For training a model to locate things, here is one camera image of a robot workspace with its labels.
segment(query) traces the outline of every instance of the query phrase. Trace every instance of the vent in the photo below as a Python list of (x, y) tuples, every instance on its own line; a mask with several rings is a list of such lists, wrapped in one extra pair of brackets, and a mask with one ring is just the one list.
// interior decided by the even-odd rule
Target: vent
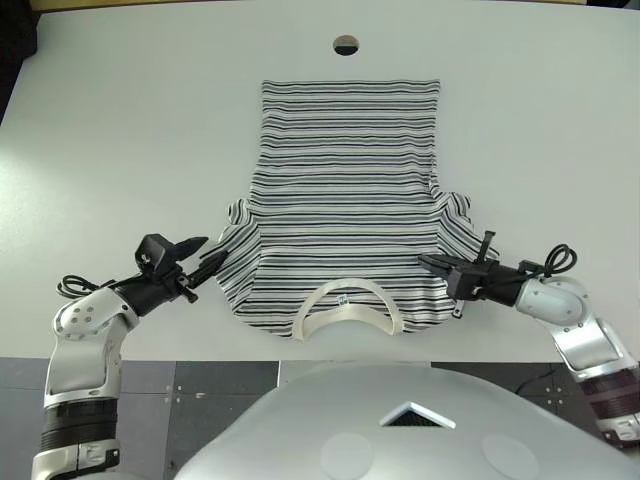
[(415, 402), (406, 402), (380, 420), (383, 427), (456, 428), (456, 422)]

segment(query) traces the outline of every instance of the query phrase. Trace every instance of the table surface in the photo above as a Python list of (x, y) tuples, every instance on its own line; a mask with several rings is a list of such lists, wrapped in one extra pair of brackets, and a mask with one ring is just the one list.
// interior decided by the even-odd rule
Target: table surface
[[(0, 128), (0, 356), (46, 357), (66, 273), (135, 271), (146, 233), (217, 238), (248, 194), (260, 82), (442, 81), (444, 189), (472, 199), (506, 264), (557, 243), (640, 355), (640, 20), (635, 12), (503, 2), (263, 1), (44, 15)], [(333, 40), (360, 50), (341, 57)], [(187, 267), (195, 262), (186, 262)], [(143, 319), (129, 359), (557, 361), (534, 320), (476, 303), (389, 337), (343, 323), (307, 342), (233, 318), (215, 282)]]

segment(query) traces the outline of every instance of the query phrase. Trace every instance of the striped shirt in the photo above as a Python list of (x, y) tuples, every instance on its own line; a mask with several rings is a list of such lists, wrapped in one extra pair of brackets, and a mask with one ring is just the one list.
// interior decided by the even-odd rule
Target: striped shirt
[[(481, 238), (469, 200), (438, 186), (439, 92), (437, 80), (263, 82), (251, 193), (229, 207), (216, 247), (229, 251), (217, 279), (235, 315), (290, 336), (314, 290), (363, 278), (393, 298), (406, 332), (450, 317), (446, 284), (417, 257), (471, 260)], [(388, 313), (358, 288), (331, 292), (311, 312), (344, 298)]]

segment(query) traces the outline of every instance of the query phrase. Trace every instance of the floor tile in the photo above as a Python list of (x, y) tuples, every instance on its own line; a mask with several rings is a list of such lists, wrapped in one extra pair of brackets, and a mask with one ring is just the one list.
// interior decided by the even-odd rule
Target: floor tile
[(278, 362), (178, 362), (175, 389), (183, 394), (262, 395), (276, 386)]
[(167, 393), (173, 388), (175, 362), (124, 362), (123, 393)]
[(0, 388), (0, 478), (31, 478), (40, 447), (43, 390)]
[(118, 470), (145, 480), (164, 477), (171, 403), (163, 394), (125, 393), (118, 403), (117, 436), (122, 446)]
[(0, 387), (44, 390), (49, 360), (0, 357)]

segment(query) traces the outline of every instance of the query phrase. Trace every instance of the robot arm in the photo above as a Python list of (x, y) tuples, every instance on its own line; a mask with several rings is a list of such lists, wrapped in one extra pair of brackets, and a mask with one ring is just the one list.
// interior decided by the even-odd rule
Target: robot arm
[[(73, 298), (53, 320), (56, 348), (45, 387), (45, 426), (40, 453), (33, 460), (32, 480), (66, 480), (99, 472), (119, 463), (116, 439), (121, 386), (120, 347), (140, 318), (184, 296), (213, 276), (227, 252), (208, 256), (191, 275), (177, 264), (193, 255), (206, 237), (173, 245), (158, 234), (147, 235), (136, 251), (140, 274), (78, 292), (62, 284), (58, 291)], [(114, 480), (132, 478), (109, 474)]]
[(575, 265), (575, 252), (559, 245), (544, 265), (522, 261), (518, 269), (509, 268), (485, 259), (493, 235), (486, 233), (473, 262), (447, 255), (419, 260), (447, 281), (454, 300), (493, 300), (537, 319), (589, 400), (605, 440), (619, 448), (638, 446), (638, 362), (611, 326), (596, 317), (584, 287), (569, 277), (553, 277)]

